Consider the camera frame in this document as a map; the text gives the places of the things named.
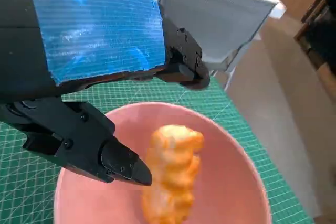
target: bowl rim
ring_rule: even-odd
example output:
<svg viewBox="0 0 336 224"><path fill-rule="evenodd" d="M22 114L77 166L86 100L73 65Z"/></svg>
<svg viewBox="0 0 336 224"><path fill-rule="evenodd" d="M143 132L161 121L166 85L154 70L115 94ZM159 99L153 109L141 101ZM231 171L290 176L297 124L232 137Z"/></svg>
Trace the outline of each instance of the bowl rim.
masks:
<svg viewBox="0 0 336 224"><path fill-rule="evenodd" d="M245 152L245 150L243 149L243 147L239 144L239 142L231 136L230 133L228 133L224 128L222 128L221 126L219 126L217 123L215 123L213 120L209 119L208 117L194 111L191 110L189 108L186 108L184 106L180 106L180 105L176 105L176 104L171 104L171 103L165 103L165 102L138 102L138 103L133 103L133 104L128 104L128 105L124 105L121 107L118 107L114 110L111 110L109 112L107 112L105 114L105 116L109 116L110 114L113 114L119 110L123 110L126 108L130 108L130 107L134 107L134 106L141 106L141 105L161 105L161 106L168 106L168 107L174 107L174 108L178 108L178 109L182 109L184 111L187 111L195 116L198 116L200 118L202 118L203 120L205 120L206 122L214 125L215 127L217 127L220 131L223 132L223 134L227 135L229 137L229 139L231 140L231 142L235 145L235 147L237 148L237 150L245 157L245 160L247 161L247 165L250 168L250 170L252 171L252 174L254 176L254 179L256 180L257 186L261 192L262 195L262 201L264 203L264 209L266 210L265 214L266 216L266 221L268 224L272 224L272 216L271 216L271 211L270 211L270 206L269 206L269 201L268 201L268 197L267 197L267 193L266 193L266 189L264 186L264 183L260 177L260 174L258 173L257 168L254 166L254 162L252 161L252 159L248 156L248 154ZM54 196L54 224L61 224L60 220L59 220L59 202L60 202L60 189L62 186L62 181L63 181L63 177L65 175L65 168L61 168L58 178L57 178L57 183L56 183L56 189L55 189L55 196Z"/></svg>

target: floor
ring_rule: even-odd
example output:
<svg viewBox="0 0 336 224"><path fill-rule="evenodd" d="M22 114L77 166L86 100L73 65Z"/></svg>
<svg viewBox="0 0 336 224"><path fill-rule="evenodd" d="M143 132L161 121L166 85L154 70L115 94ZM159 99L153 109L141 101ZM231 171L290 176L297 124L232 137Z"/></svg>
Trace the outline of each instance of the floor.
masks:
<svg viewBox="0 0 336 224"><path fill-rule="evenodd" d="M298 29L288 17L267 21L228 95L315 217L336 210L336 109L293 39Z"/></svg>

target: blue tape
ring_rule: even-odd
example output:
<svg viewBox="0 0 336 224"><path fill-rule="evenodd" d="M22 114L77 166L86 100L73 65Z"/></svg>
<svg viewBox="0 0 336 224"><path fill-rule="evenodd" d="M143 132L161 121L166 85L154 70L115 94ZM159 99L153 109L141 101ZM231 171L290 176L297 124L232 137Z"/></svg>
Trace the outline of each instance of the blue tape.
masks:
<svg viewBox="0 0 336 224"><path fill-rule="evenodd" d="M65 81L165 62L157 0L33 0L48 70Z"/></svg>

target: screw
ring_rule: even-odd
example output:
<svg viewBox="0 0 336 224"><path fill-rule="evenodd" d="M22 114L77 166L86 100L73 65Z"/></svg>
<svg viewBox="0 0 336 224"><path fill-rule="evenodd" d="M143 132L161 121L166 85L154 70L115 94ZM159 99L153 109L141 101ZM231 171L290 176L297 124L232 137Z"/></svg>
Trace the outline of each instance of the screw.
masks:
<svg viewBox="0 0 336 224"><path fill-rule="evenodd" d="M202 65L202 61L199 55L196 56L196 66L199 68Z"/></svg>
<svg viewBox="0 0 336 224"><path fill-rule="evenodd" d="M80 116L83 122L87 122L89 120L89 115L87 113L84 113Z"/></svg>
<svg viewBox="0 0 336 224"><path fill-rule="evenodd" d="M64 148L65 149L71 149L72 148L72 146L73 146L73 141L71 140L71 139L68 139L68 140L66 140L65 142L64 142Z"/></svg>

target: table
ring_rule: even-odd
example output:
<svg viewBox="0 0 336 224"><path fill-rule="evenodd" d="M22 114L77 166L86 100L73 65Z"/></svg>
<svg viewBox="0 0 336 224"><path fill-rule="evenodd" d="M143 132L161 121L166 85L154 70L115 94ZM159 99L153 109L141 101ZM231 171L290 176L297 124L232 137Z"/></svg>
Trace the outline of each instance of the table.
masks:
<svg viewBox="0 0 336 224"><path fill-rule="evenodd" d="M64 100L89 101L104 113L129 103L160 101L179 104L204 114L235 137L254 161L267 190L273 223L313 223L215 79L205 91L191 91L160 80L105 83L65 95ZM60 168L23 151L21 146L24 141L24 134L0 124L0 220L2 224L51 224Z"/></svg>

